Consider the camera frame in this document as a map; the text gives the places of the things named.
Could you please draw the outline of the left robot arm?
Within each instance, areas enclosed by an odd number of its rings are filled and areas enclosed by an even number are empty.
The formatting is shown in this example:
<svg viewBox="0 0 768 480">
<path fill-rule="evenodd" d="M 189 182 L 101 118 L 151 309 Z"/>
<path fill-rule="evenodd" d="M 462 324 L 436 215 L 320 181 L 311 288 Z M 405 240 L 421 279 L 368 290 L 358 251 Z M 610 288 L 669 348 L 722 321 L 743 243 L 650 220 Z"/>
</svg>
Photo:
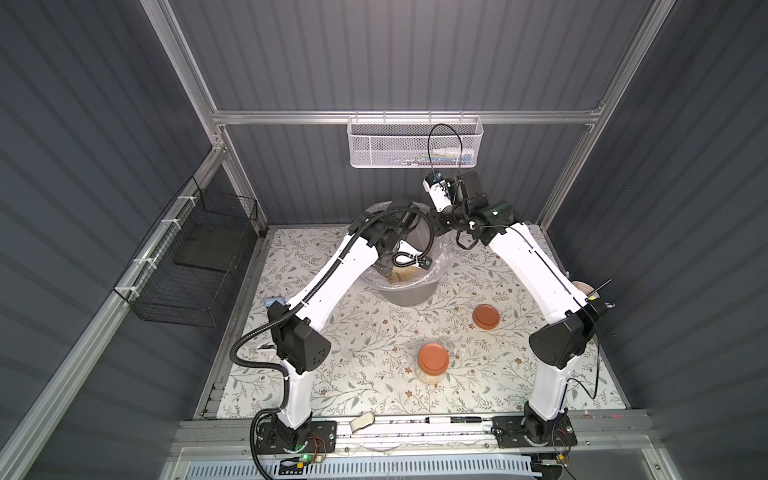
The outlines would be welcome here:
<svg viewBox="0 0 768 480">
<path fill-rule="evenodd" d="M 419 223 L 418 207 L 402 200 L 385 210 L 363 213 L 348 227 L 339 247 L 315 277 L 286 304 L 268 309 L 280 366 L 287 390 L 271 420 L 277 435 L 292 450 L 304 447 L 312 419 L 310 396 L 314 371 L 326 360 L 331 342 L 322 330 L 337 303 L 368 268 L 391 261 L 400 252 L 418 261 L 423 253 L 403 247 L 412 227 Z"/>
</svg>

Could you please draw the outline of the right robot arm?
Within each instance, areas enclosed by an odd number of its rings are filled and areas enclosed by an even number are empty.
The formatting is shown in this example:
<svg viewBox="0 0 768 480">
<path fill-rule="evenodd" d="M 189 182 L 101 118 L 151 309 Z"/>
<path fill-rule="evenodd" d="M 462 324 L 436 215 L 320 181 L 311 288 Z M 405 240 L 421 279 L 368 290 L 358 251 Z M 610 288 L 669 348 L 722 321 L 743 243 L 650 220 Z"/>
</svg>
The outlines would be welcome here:
<svg viewBox="0 0 768 480">
<path fill-rule="evenodd" d="M 546 324 L 529 337 L 537 358 L 533 391 L 523 407 L 518 431 L 533 446 L 549 446 L 569 425 L 566 390 L 587 344 L 597 332 L 607 304 L 579 290 L 536 243 L 530 229 L 515 218 L 506 201 L 492 203 L 482 192 L 474 171 L 447 178 L 427 174 L 423 188 L 433 209 L 430 223 L 436 235 L 454 232 L 490 248 L 503 260 L 533 297 Z"/>
</svg>

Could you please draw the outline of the oatmeal jar orange lid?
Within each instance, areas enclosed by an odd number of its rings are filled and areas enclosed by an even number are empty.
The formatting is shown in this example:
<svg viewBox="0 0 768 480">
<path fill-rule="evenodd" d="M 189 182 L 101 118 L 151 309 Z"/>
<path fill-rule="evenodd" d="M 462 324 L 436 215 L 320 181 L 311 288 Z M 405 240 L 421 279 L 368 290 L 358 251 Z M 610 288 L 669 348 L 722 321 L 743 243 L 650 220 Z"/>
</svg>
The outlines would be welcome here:
<svg viewBox="0 0 768 480">
<path fill-rule="evenodd" d="M 448 350 L 439 343 L 427 343 L 423 345 L 417 356 L 418 378 L 427 385 L 440 383 L 450 365 Z"/>
</svg>

